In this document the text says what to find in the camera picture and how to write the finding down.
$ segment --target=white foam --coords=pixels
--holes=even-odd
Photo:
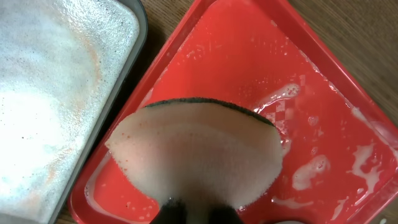
[[[0,213],[47,223],[139,24],[118,1],[13,0],[0,27]]]
[[[295,83],[287,84],[287,85],[283,86],[282,88],[280,88],[279,90],[276,90],[273,93],[271,93],[270,95],[266,96],[263,100],[261,100],[259,102],[259,106],[254,109],[254,112],[261,113],[261,111],[265,107],[267,107],[279,100],[286,100],[286,99],[293,98],[293,97],[297,96],[299,94],[299,92],[300,92],[300,86],[298,84],[295,84]]]
[[[287,138],[281,142],[282,142],[282,155],[285,157],[286,154],[288,154],[290,152],[290,149],[292,148],[292,140]]]
[[[354,152],[355,161],[353,169],[351,171],[347,171],[347,173],[352,173],[363,178],[368,186],[366,193],[357,202],[355,202],[355,205],[359,205],[367,196],[373,193],[374,186],[379,182],[379,174],[381,171],[377,170],[381,166],[381,163],[372,167],[368,173],[364,173],[361,169],[361,167],[366,164],[366,160],[371,157],[373,146],[374,143],[368,146],[356,146],[357,150]]]
[[[389,147],[390,151],[392,152],[392,154],[394,155],[394,157],[396,158],[396,162],[398,163],[398,151],[395,150],[393,147],[391,147],[391,145],[387,142],[387,140],[380,134],[380,132],[373,126],[370,124],[370,122],[365,118],[365,116],[362,114],[361,110],[359,110],[359,108],[357,107],[352,107],[351,109],[351,113],[358,118],[360,121],[362,121],[364,124],[366,124],[366,126],[370,129],[372,129],[374,131],[374,133],[378,136],[378,138]]]
[[[277,197],[273,197],[271,199],[271,202],[273,202],[273,203],[275,203],[277,205],[286,206],[286,207],[291,208],[291,209],[298,209],[298,208],[302,208],[302,207],[313,205],[313,201],[305,202],[305,203],[298,203],[298,202],[295,201],[295,198],[288,198],[286,200],[282,200],[282,199],[279,199]]]
[[[349,197],[347,196],[345,199],[342,200],[337,200],[337,207],[335,208],[335,213],[333,214],[333,217],[331,218],[331,221],[335,220],[338,215],[340,215],[343,207],[344,207],[344,203],[349,199]]]
[[[314,157],[309,163],[298,168],[293,174],[293,185],[295,190],[305,190],[311,188],[311,179],[317,174],[330,170],[330,163],[325,155]]]

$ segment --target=wooden surface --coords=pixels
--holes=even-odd
[[[289,0],[318,36],[398,124],[398,1]],[[134,75],[143,74],[192,0],[142,0],[149,20],[147,44]],[[123,90],[125,100],[131,90]],[[398,223],[398,199],[371,224]],[[66,208],[58,224],[74,223]]]

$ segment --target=metal baking tray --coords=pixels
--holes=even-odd
[[[0,2],[0,223],[54,223],[147,36],[139,0]]]

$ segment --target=beige sponge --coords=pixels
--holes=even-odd
[[[106,142],[129,181],[160,204],[247,205],[282,169],[273,125],[212,99],[150,105],[122,120]]]

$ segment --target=red plastic tray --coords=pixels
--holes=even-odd
[[[152,220],[157,204],[104,141],[139,106],[193,96],[257,111],[280,131],[284,168],[239,210],[246,223],[363,224],[398,193],[398,130],[287,1],[196,0],[80,174],[68,201],[74,219]]]

